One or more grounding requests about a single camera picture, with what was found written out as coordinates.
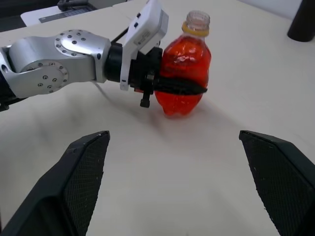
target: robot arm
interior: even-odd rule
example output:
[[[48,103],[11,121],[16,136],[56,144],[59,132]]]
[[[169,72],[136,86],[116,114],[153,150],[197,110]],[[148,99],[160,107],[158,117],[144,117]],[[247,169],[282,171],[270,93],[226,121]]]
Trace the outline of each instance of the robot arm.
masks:
[[[0,111],[38,94],[53,93],[75,82],[106,80],[143,92],[149,107],[154,90],[200,94],[206,89],[180,78],[159,75],[162,49],[155,45],[167,32],[168,16],[150,0],[130,23],[123,45],[88,31],[71,29],[52,37],[26,37],[0,48]]]

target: table surface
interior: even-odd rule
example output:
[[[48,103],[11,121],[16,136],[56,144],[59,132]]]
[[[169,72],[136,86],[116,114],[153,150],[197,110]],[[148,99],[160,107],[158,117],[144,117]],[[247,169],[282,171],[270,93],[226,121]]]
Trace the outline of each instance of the table surface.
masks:
[[[4,223],[74,140],[109,130],[111,141],[88,236],[276,236],[255,190],[238,134],[250,129],[315,147],[315,44],[286,37],[290,21],[234,0],[161,0],[165,47],[192,9],[211,15],[209,92],[181,119],[155,98],[106,82],[71,84],[0,114],[0,210]],[[16,39],[85,29],[114,38],[143,0],[0,34]]]

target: red liquid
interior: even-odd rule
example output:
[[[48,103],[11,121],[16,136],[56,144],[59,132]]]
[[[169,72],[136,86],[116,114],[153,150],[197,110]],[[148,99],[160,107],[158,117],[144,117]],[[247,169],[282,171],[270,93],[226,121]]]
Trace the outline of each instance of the red liquid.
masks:
[[[164,77],[193,80],[206,88],[210,61],[210,50],[202,39],[182,35],[165,49],[160,74]],[[158,91],[155,95],[168,116],[176,113],[189,114],[202,97],[202,95],[172,95]]]

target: black cylinder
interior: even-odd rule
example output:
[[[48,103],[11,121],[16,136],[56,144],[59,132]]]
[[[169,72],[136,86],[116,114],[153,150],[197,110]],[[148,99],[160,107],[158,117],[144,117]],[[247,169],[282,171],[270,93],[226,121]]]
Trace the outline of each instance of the black cylinder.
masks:
[[[303,0],[287,36],[295,41],[309,42],[315,36],[315,0]]]
[[[109,81],[120,83],[122,69],[123,48],[121,45],[112,45],[104,66],[104,75]]]

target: black gripper pad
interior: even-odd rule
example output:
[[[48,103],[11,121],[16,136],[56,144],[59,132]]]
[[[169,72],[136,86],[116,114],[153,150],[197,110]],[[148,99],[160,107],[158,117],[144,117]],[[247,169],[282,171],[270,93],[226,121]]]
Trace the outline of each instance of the black gripper pad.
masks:
[[[109,132],[101,131],[70,144],[59,162],[39,179],[0,235],[85,236],[97,201],[109,139]]]
[[[241,131],[257,192],[281,236],[315,235],[315,166],[292,143]]]

